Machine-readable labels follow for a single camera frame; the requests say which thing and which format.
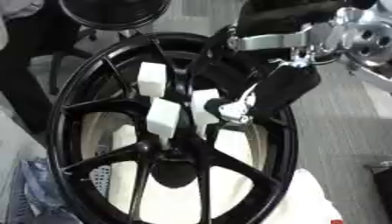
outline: black wheel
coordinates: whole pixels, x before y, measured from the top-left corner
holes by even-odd
[[[186,33],[156,35],[178,75],[183,74],[207,39]],[[155,46],[146,37],[137,35],[125,39],[81,66],[59,94],[50,119],[49,160],[68,205],[85,223],[159,223],[160,220],[145,219],[143,215],[144,203],[148,203],[144,201],[148,198],[144,193],[145,189],[149,191],[148,182],[155,180],[171,191],[180,191],[192,182],[199,195],[196,198],[199,206],[194,209],[197,220],[176,219],[171,223],[260,223],[284,196],[296,168],[298,137],[291,109],[282,109],[270,120],[247,127],[250,161],[214,148],[219,125],[208,128],[212,134],[207,135],[206,141],[197,136],[181,138],[176,134],[175,138],[181,141],[176,141],[170,152],[161,150],[156,138],[145,128],[150,101],[138,95],[134,84],[141,61],[162,63]],[[260,67],[245,53],[227,56],[198,76],[193,88],[218,88],[221,95],[233,99],[255,78],[255,69]],[[106,140],[110,142],[108,133],[120,127],[112,123],[132,125],[136,142],[97,155],[97,148]],[[124,161],[136,162],[137,168],[136,174],[129,176],[135,178],[132,200],[121,208],[110,203],[105,192],[98,191],[91,171]],[[213,168],[217,167],[237,173],[241,176],[241,185],[248,187],[246,192],[236,194],[241,195],[237,201],[219,209],[214,207],[218,197],[215,193],[235,187],[224,185],[214,190],[218,177],[215,178]],[[175,199],[168,200],[154,211],[162,213]],[[186,213],[181,206],[171,217]]]

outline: black plastic part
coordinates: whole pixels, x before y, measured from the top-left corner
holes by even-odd
[[[351,0],[351,6],[361,9],[361,10],[367,10],[370,7],[372,7],[375,3],[377,3],[377,0]]]
[[[219,107],[228,103],[231,103],[232,101],[228,99],[212,99],[209,100],[206,105],[204,106],[204,109],[208,111],[210,114],[216,116],[217,118],[221,118],[221,113],[219,112]]]
[[[250,114],[265,120],[279,109],[289,106],[321,82],[312,67],[281,66],[255,88],[256,102]]]
[[[299,32],[304,24],[330,20],[344,6],[343,0],[249,1],[241,9],[237,35]]]
[[[376,173],[374,182],[389,220],[392,221],[392,168]]]

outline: gray carpet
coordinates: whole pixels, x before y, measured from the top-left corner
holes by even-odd
[[[238,0],[173,0],[169,11],[146,31],[211,35],[231,24]],[[112,32],[80,46],[96,52],[117,41]],[[32,71],[46,88],[48,60],[35,59]],[[59,83],[81,63],[66,59]],[[362,83],[340,65],[320,68],[323,83],[293,106],[300,135],[299,166],[312,172],[348,224],[387,224],[372,177],[364,164],[392,158],[392,121],[381,118]]]

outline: white foam block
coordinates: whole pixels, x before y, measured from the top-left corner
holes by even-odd
[[[166,89],[166,65],[150,62],[142,62],[137,85],[140,95],[151,97],[163,97]]]
[[[192,95],[193,119],[198,126],[205,126],[210,123],[217,123],[219,120],[214,115],[208,113],[204,106],[211,100],[219,98],[216,88],[194,91]]]
[[[147,130],[163,139],[172,138],[179,122],[179,104],[156,98],[147,115]]]

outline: white cloth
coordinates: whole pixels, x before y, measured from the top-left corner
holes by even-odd
[[[319,182],[307,171],[297,170],[289,191],[262,224],[343,223],[338,210],[326,199]]]

